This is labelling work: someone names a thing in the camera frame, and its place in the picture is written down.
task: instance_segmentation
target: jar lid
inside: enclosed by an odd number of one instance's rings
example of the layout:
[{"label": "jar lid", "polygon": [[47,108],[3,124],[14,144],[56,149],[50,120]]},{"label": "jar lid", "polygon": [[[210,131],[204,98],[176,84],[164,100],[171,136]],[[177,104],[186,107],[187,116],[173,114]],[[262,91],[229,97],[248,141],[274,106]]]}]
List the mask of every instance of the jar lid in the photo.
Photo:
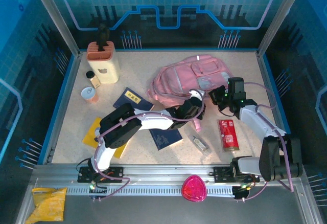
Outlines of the jar lid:
[{"label": "jar lid", "polygon": [[94,76],[95,76],[95,74],[94,74],[93,71],[88,71],[88,72],[86,73],[86,77],[87,77],[87,78],[93,78]]}]

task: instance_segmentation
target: yellow snack bag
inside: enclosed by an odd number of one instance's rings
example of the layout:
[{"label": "yellow snack bag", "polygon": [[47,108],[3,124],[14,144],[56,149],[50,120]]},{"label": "yellow snack bag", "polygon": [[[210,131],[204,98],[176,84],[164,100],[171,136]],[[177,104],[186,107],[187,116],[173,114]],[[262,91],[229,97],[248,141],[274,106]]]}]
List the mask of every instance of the yellow snack bag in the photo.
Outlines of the yellow snack bag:
[{"label": "yellow snack bag", "polygon": [[34,188],[32,190],[35,209],[25,224],[38,221],[63,221],[67,188]]}]

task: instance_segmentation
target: small bottle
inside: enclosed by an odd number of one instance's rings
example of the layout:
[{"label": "small bottle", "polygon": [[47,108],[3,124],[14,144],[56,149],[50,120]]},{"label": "small bottle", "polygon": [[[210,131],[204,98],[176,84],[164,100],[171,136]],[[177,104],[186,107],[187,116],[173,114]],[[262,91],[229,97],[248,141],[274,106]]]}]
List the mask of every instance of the small bottle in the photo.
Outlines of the small bottle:
[{"label": "small bottle", "polygon": [[86,77],[90,80],[94,88],[97,88],[101,85],[101,82],[99,81],[98,77],[94,74],[93,71],[88,71],[86,73]]},{"label": "small bottle", "polygon": [[204,155],[209,155],[211,153],[209,146],[195,136],[193,136],[193,143]]}]

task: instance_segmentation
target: red drink can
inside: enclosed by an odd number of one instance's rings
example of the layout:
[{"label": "red drink can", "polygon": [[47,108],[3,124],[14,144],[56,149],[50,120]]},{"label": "red drink can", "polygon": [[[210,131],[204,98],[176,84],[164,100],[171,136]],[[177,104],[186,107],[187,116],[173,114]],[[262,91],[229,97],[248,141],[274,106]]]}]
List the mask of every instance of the red drink can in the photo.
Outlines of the red drink can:
[{"label": "red drink can", "polygon": [[218,120],[218,127],[224,151],[240,150],[233,120]]}]

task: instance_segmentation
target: yellow book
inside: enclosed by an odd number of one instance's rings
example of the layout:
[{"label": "yellow book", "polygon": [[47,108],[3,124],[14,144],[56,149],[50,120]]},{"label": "yellow book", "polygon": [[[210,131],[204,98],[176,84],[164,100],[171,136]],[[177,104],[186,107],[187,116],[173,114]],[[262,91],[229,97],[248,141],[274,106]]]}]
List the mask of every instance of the yellow book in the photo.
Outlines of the yellow book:
[{"label": "yellow book", "polygon": [[88,130],[86,136],[82,140],[82,142],[85,145],[93,147],[94,149],[96,149],[98,144],[99,144],[97,141],[95,141],[95,137],[96,137],[96,128],[100,127],[100,121],[101,120],[102,120],[102,118],[96,118],[94,120],[94,122],[92,123],[92,125],[91,125],[90,129]]},{"label": "yellow book", "polygon": [[[90,129],[88,130],[86,136],[84,137],[84,139],[82,140],[82,142],[85,144],[85,145],[88,145],[90,147],[93,147],[94,149],[97,148],[98,146],[98,142],[95,141],[95,138],[97,137],[96,136],[96,128],[100,127],[100,121],[102,120],[102,118],[96,118],[94,120],[94,122],[92,123]],[[127,143],[119,148],[117,148],[117,150],[115,151],[114,153],[114,157],[117,158],[117,159],[120,159],[122,157],[122,154],[125,150],[127,146]]]}]

